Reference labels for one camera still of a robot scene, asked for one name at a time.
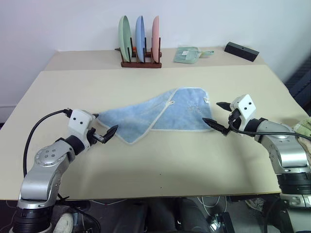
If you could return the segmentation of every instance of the white wall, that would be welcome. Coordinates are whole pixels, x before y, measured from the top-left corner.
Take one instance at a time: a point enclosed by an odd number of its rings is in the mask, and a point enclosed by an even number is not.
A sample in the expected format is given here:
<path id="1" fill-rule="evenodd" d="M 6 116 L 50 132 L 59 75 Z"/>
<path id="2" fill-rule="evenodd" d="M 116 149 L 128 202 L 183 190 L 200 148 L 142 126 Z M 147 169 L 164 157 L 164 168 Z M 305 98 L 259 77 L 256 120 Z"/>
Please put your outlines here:
<path id="1" fill-rule="evenodd" d="M 143 15 L 148 36 L 160 15 L 164 48 L 251 46 L 283 81 L 311 51 L 310 0 L 2 0 L 0 106 L 18 103 L 55 50 L 115 48 L 121 15 L 132 27 Z"/>

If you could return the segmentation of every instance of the black block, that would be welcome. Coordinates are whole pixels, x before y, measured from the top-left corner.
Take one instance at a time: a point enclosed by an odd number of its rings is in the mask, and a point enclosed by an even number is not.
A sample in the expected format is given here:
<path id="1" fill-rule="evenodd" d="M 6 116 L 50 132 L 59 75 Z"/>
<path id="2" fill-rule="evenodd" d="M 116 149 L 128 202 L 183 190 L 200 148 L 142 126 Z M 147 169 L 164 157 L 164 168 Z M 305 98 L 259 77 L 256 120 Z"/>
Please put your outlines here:
<path id="1" fill-rule="evenodd" d="M 237 45 L 232 42 L 229 42 L 226 45 L 225 52 L 231 53 L 233 55 L 244 58 L 251 62 L 253 62 L 256 59 L 257 55 L 259 54 L 258 51 L 251 50 L 247 47 Z"/>

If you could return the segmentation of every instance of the light blue cloth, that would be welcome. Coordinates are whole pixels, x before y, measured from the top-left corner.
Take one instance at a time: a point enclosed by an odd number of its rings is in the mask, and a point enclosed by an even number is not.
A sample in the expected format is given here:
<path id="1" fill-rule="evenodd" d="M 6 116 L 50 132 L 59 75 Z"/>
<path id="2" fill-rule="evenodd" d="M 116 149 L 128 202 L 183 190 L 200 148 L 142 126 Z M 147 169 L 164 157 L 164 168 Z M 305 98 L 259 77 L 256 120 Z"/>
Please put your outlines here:
<path id="1" fill-rule="evenodd" d="M 203 117 L 212 118 L 207 92 L 183 87 L 140 104 L 102 112 L 97 120 L 106 128 L 119 125 L 116 136 L 133 144 L 149 130 L 209 131 Z"/>

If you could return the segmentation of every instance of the plate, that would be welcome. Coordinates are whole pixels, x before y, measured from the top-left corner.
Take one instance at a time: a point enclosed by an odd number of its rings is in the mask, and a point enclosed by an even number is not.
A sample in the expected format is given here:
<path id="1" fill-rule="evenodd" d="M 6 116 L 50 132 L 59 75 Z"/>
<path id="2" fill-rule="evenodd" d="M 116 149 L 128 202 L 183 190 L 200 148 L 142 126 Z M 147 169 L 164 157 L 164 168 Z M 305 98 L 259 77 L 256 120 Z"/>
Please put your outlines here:
<path id="1" fill-rule="evenodd" d="M 136 51 L 141 62 L 144 62 L 144 49 L 146 49 L 144 19 L 139 16 L 136 21 Z"/>
<path id="2" fill-rule="evenodd" d="M 155 62 L 159 62 L 159 16 L 154 18 L 152 25 L 152 54 Z"/>
<path id="3" fill-rule="evenodd" d="M 124 61 L 129 62 L 130 57 L 132 57 L 132 46 L 131 46 L 131 28 L 127 16 L 122 16 L 119 21 L 119 47 Z M 130 49 L 130 56 L 127 52 L 127 48 Z"/>

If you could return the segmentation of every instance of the table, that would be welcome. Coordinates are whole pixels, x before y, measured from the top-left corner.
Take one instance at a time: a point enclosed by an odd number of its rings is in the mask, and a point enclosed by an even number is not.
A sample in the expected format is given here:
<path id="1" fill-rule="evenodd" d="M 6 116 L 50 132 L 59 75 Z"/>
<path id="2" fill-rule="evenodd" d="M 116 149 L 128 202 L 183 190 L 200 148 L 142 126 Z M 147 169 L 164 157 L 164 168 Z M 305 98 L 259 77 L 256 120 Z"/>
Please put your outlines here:
<path id="1" fill-rule="evenodd" d="M 208 91 L 214 118 L 227 124 L 216 102 L 250 94 L 257 117 L 294 125 L 308 117 L 267 65 L 193 66 L 162 69 L 42 71 L 0 131 L 0 199 L 15 200 L 23 180 L 28 134 L 44 115 L 80 108 L 92 113 L 136 104 L 181 86 Z M 53 116 L 34 133 L 35 153 L 67 136 L 68 118 Z M 95 125 L 99 133 L 106 129 Z M 71 199 L 239 195 L 279 192 L 268 153 L 253 138 L 216 131 L 149 132 L 133 145 L 117 137 L 79 154 L 62 178 L 60 193 Z"/>

